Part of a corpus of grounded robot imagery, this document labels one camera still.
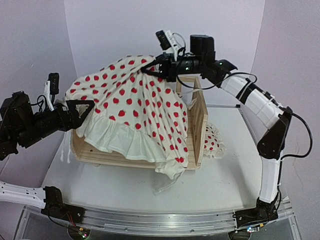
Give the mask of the strawberry print ruffled mattress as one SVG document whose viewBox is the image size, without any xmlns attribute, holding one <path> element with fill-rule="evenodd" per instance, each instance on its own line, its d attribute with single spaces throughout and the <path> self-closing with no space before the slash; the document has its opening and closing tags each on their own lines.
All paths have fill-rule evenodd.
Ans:
<svg viewBox="0 0 320 240">
<path fill-rule="evenodd" d="M 127 56 L 76 79 L 64 100 L 92 100 L 76 134 L 102 152 L 155 164 L 175 179 L 188 165 L 187 106 L 164 79 L 142 73 L 152 55 Z"/>
</svg>

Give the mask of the wooden pet bed frame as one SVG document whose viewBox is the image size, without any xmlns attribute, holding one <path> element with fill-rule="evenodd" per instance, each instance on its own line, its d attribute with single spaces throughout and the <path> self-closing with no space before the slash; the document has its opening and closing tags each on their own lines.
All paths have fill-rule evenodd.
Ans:
<svg viewBox="0 0 320 240">
<path fill-rule="evenodd" d="M 208 112 L 204 102 L 203 94 L 196 92 L 192 97 L 193 104 L 187 107 L 187 138 L 188 147 L 188 164 L 190 167 L 198 168 L 202 161 L 204 150 L 204 135 L 208 121 Z M 101 164 L 123 165 L 130 167 L 143 166 L 147 168 L 156 168 L 153 162 L 146 160 L 129 160 L 118 152 L 104 152 L 96 149 L 87 143 L 82 137 L 75 132 L 72 139 L 72 150 L 79 160 Z"/>
</svg>

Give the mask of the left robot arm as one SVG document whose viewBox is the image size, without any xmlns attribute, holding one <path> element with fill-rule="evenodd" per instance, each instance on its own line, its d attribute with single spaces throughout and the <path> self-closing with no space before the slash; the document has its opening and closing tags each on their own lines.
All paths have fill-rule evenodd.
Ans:
<svg viewBox="0 0 320 240">
<path fill-rule="evenodd" d="M 54 104 L 53 109 L 34 113 L 27 94 L 23 91 L 13 93 L 0 108 L 0 159 L 18 154 L 18 146 L 29 148 L 55 132 L 78 129 L 94 106 L 92 100 L 68 100 L 66 104 Z M 28 188 L 2 181 L 0 199 L 48 209 L 57 219 L 67 214 L 62 193 L 54 186 Z"/>
</svg>

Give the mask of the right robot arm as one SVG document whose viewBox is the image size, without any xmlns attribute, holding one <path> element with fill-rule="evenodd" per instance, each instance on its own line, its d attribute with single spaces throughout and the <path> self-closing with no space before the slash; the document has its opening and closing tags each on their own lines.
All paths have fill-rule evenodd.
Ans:
<svg viewBox="0 0 320 240">
<path fill-rule="evenodd" d="M 280 195 L 282 161 L 289 158 L 284 154 L 285 140 L 292 117 L 299 119 L 305 126 L 306 121 L 294 113 L 290 107 L 283 107 L 269 92 L 259 88 L 255 81 L 249 80 L 249 73 L 238 72 L 231 62 L 216 59 L 214 38 L 203 34 L 190 36 L 190 52 L 179 47 L 174 33 L 169 30 L 156 32 L 163 53 L 142 68 L 151 73 L 149 67 L 158 65 L 156 77 L 168 82 L 179 81 L 179 75 L 199 74 L 213 87 L 221 88 L 245 105 L 263 123 L 267 131 L 257 144 L 262 160 L 262 179 L 258 197 L 259 205 L 252 209 L 252 218 L 262 222 L 271 212 L 271 206 Z"/>
</svg>

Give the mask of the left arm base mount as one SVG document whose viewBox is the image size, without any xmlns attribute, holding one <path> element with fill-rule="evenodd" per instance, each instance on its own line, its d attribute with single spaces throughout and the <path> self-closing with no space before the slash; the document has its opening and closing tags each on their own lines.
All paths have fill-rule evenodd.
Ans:
<svg viewBox="0 0 320 240">
<path fill-rule="evenodd" d="M 41 214 L 74 224 L 82 223 L 85 214 L 83 207 L 64 203 L 61 190 L 55 186 L 46 186 L 43 190 L 45 206 Z"/>
</svg>

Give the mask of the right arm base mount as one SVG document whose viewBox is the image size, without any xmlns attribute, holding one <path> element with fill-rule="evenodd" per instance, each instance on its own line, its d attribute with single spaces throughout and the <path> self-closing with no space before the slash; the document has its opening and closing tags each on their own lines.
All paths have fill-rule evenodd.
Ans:
<svg viewBox="0 0 320 240">
<path fill-rule="evenodd" d="M 270 221 L 278 219 L 278 209 L 280 204 L 277 203 L 277 197 L 270 203 L 256 200 L 254 208 L 237 210 L 232 217 L 235 219 L 236 228 L 255 227 L 260 224 L 266 224 Z"/>
</svg>

